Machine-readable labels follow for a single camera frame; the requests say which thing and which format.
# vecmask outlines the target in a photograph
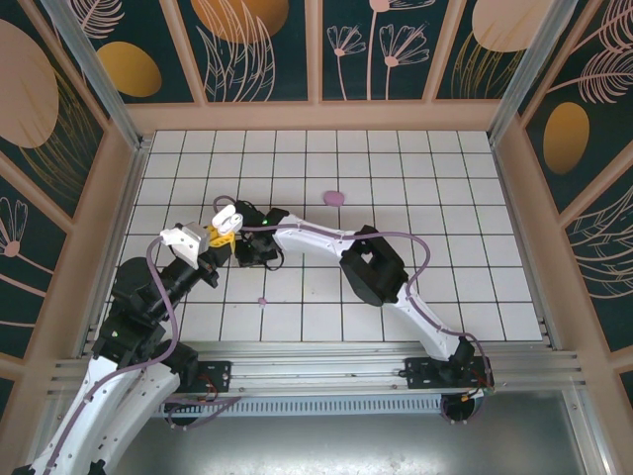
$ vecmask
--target black servo bracket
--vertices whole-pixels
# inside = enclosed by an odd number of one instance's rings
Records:
[[[482,356],[474,356],[472,361],[464,367],[464,371],[452,382],[440,376],[442,362],[429,357],[407,358],[405,369],[398,372],[401,378],[407,379],[409,389],[446,389],[473,388],[479,386],[477,375],[486,379],[486,367]],[[491,386],[495,379],[491,373]]]

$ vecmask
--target pink object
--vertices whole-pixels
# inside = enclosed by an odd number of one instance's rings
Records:
[[[343,206],[343,203],[345,203],[345,195],[339,193],[338,191],[326,191],[323,193],[323,202],[327,206],[340,208]]]

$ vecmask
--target gray floor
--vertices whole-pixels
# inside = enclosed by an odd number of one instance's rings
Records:
[[[497,395],[467,426],[439,416],[226,418],[141,431],[117,475],[585,473],[560,395]]]

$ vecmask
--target dark teal wallpaper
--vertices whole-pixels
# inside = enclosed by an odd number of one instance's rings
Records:
[[[421,99],[446,6],[324,0],[323,100]]]
[[[66,234],[0,177],[0,352],[24,357]]]
[[[545,75],[546,71],[548,71],[549,68],[552,66],[552,62],[554,62],[554,59],[556,58],[559,51],[561,50],[561,47],[567,40],[567,37],[569,36],[571,30],[574,28],[574,25],[576,24],[578,17],[581,15],[583,10],[587,6],[587,3],[588,3],[588,0],[579,0],[579,2],[576,4],[576,8],[574,9],[574,14],[572,15],[572,18],[567,23],[567,26],[563,30],[563,33],[558,37],[558,40],[556,41],[556,44],[552,48],[552,51],[550,52],[548,59],[545,61],[545,64],[543,64],[543,67],[541,68],[540,72],[538,73],[538,76],[534,80],[534,83],[527,91],[527,94],[525,95],[523,102],[521,102],[521,105],[518,106],[519,114],[522,115],[525,109],[527,108],[527,106],[530,104],[530,101],[532,100],[532,97],[534,97],[536,90],[541,85],[541,80],[543,79],[543,76]]]
[[[559,211],[633,140],[631,32],[631,2],[603,2],[527,124]]]
[[[611,351],[633,344],[633,168],[567,227]]]
[[[500,99],[548,6],[467,0],[437,99]]]
[[[308,100],[304,0],[178,0],[210,102]]]
[[[15,0],[0,57],[0,151],[72,217],[103,130]]]
[[[11,390],[13,389],[13,381],[10,379],[0,378],[0,421],[4,415],[4,410],[9,403],[9,396],[11,396]]]
[[[193,102],[158,0],[68,4],[125,103]]]

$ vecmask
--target white grid tile floor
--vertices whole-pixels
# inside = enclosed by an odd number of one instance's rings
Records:
[[[327,190],[343,193],[345,205],[324,206]],[[208,223],[214,198],[223,194],[331,228],[370,225],[421,236],[431,259],[419,293],[445,323],[481,340],[542,339],[483,132],[159,131],[121,261],[144,255],[164,228]],[[412,275],[423,249],[389,241]],[[172,259],[162,249],[157,265]],[[410,341],[414,335],[399,316],[361,304],[336,261],[309,255],[286,256],[276,272],[232,261],[220,269],[217,289],[198,284],[178,306],[178,318],[183,341]]]

